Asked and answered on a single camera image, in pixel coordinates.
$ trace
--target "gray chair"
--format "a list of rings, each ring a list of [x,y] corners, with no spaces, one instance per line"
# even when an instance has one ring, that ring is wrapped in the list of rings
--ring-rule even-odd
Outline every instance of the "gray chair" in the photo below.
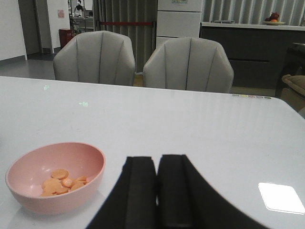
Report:
[[[229,93],[234,72],[220,43],[188,37],[161,44],[143,76],[145,87]]]
[[[56,80],[132,86],[132,43],[109,31],[81,33],[54,57],[53,67]]]

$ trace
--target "doorway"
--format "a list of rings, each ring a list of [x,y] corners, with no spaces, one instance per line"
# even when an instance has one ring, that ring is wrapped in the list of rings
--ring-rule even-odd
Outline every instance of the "doorway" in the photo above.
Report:
[[[18,0],[27,56],[41,53],[35,0]]]

